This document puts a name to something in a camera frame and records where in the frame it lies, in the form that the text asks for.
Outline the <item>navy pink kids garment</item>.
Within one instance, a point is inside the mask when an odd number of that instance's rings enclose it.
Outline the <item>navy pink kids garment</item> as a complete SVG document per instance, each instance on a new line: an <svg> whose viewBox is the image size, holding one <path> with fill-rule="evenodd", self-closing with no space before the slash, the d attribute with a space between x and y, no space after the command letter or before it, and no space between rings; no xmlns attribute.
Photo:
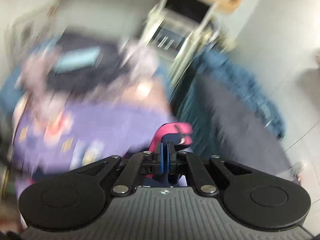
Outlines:
<svg viewBox="0 0 320 240"><path fill-rule="evenodd" d="M171 141L175 145L176 153L181 150L185 150L192 143L191 135L193 133L192 126L186 122L171 122L162 125L157 129L151 144L149 151L154 152L156 144L158 142L163 143L163 161L164 169L161 175L147 175L144 179L144 186L150 187L180 187L187 186L187 182L184 175L175 173L174 175L168 174L168 154L167 146Z"/></svg>

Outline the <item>white bedside cabinet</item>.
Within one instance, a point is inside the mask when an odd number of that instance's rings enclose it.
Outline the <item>white bedside cabinet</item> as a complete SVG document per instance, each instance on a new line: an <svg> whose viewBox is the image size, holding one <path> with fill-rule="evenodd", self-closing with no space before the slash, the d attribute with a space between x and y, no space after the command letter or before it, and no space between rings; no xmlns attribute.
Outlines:
<svg viewBox="0 0 320 240"><path fill-rule="evenodd" d="M140 39L128 40L121 49L130 78L152 77L162 63L169 68L172 85L177 84L217 5L208 0L160 0L149 12Z"/></svg>

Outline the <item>black crumpled garment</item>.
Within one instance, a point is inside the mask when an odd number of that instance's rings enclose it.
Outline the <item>black crumpled garment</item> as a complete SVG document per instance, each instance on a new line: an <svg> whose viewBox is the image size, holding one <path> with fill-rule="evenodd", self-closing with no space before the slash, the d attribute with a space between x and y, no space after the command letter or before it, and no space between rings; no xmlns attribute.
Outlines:
<svg viewBox="0 0 320 240"><path fill-rule="evenodd" d="M61 54L47 75L49 89L81 95L129 73L116 41L66 30L56 45Z"/></svg>

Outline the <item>dark grey bed cover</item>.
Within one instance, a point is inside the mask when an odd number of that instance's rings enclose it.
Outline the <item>dark grey bed cover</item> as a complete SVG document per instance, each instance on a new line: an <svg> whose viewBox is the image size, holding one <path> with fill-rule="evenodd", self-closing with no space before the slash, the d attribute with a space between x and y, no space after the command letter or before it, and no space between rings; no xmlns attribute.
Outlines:
<svg viewBox="0 0 320 240"><path fill-rule="evenodd" d="M280 143L228 89L204 74L194 80L195 99L202 130L225 160L296 181Z"/></svg>

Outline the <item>purple floral bedsheet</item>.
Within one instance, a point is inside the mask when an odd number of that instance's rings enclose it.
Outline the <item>purple floral bedsheet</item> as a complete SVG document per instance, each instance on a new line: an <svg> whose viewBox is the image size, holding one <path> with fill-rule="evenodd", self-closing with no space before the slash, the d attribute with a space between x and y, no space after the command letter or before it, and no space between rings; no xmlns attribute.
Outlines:
<svg viewBox="0 0 320 240"><path fill-rule="evenodd" d="M73 170L111 155L148 148L154 134L172 121L160 79L125 90L119 102L68 102L57 125L44 126L22 97L13 112L13 162L23 191L42 175Z"/></svg>

